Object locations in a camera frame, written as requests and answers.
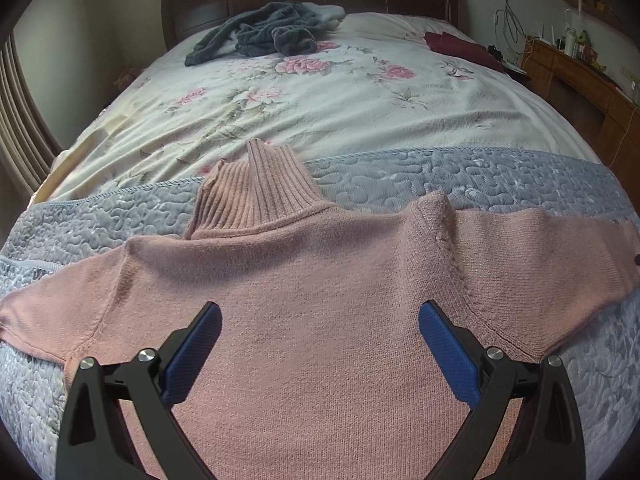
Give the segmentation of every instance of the sweater sleeve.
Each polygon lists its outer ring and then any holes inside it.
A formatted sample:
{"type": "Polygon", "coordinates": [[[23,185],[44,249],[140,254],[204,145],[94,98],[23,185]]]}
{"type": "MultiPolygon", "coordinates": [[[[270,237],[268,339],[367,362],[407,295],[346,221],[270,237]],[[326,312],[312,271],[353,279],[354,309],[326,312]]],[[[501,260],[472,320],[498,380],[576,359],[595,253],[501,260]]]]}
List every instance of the sweater sleeve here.
{"type": "Polygon", "coordinates": [[[31,356],[65,364],[110,304],[125,246],[64,267],[0,300],[0,338],[31,356]]]}
{"type": "Polygon", "coordinates": [[[455,212],[448,223],[470,308],[534,359],[640,285],[640,238],[631,222],[532,208],[455,212]]]}

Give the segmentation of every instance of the pillow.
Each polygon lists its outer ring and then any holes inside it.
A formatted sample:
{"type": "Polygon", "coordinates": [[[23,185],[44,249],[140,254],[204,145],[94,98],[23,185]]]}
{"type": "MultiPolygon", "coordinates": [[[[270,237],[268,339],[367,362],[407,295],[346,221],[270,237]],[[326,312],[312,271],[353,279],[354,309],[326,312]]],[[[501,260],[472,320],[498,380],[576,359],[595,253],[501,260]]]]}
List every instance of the pillow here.
{"type": "Polygon", "coordinates": [[[504,73],[502,64],[480,44],[469,43],[447,32],[443,32],[442,34],[427,32],[424,35],[424,41],[429,45],[431,50],[438,54],[466,59],[471,63],[476,63],[497,72],[504,73]]]}
{"type": "Polygon", "coordinates": [[[367,40],[404,40],[424,45],[426,32],[441,34],[447,32],[461,40],[473,40],[457,30],[453,25],[433,18],[421,16],[400,16],[378,12],[347,14],[337,30],[336,36],[356,36],[367,40]]]}

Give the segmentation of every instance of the wooden cabinet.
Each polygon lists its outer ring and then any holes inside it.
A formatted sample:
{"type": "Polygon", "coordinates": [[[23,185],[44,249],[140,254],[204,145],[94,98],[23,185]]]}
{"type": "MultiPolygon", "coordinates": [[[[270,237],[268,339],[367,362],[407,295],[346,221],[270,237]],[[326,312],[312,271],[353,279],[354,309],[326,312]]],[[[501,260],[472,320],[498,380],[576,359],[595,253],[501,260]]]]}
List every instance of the wooden cabinet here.
{"type": "Polygon", "coordinates": [[[528,46],[529,88],[575,127],[640,211],[640,110],[584,63],[538,40],[528,46]]]}

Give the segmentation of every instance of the knit fabric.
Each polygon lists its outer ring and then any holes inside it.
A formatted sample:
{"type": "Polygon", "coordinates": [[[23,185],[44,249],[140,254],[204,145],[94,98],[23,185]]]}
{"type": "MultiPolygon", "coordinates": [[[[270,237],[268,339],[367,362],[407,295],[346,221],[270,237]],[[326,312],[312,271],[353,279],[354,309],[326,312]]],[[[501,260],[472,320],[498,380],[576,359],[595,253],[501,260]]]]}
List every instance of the knit fabric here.
{"type": "Polygon", "coordinates": [[[539,361],[640,283],[630,223],[457,212],[441,192],[397,214],[349,212],[290,148],[254,140],[249,154],[217,165],[183,240],[134,237],[0,301],[0,336],[64,364],[68,384],[83,357],[128,361],[218,303],[222,335],[174,407],[218,478],[424,478],[468,407],[420,337],[421,304],[436,300],[483,345],[539,361]]]}

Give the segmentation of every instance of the blue quilted blanket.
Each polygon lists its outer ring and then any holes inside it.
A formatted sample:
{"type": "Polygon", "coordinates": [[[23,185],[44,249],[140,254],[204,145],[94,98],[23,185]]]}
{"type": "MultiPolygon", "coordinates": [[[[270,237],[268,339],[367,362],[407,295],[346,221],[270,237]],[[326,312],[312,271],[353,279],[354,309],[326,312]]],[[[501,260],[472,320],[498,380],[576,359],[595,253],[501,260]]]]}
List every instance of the blue quilted blanket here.
{"type": "MultiPolygon", "coordinates": [[[[500,148],[415,148],[306,163],[328,199],[373,213],[395,212],[433,190],[456,209],[512,212],[541,207],[561,215],[631,220],[626,194],[604,166],[500,148]]],[[[108,251],[133,235],[179,235],[201,179],[118,190],[32,206],[0,251],[0,296],[62,266],[108,251]]],[[[609,466],[640,418],[640,292],[605,309],[561,356],[578,401],[588,478],[609,466]]],[[[0,418],[31,465],[54,478],[65,402],[62,370],[0,342],[0,418]]]]}

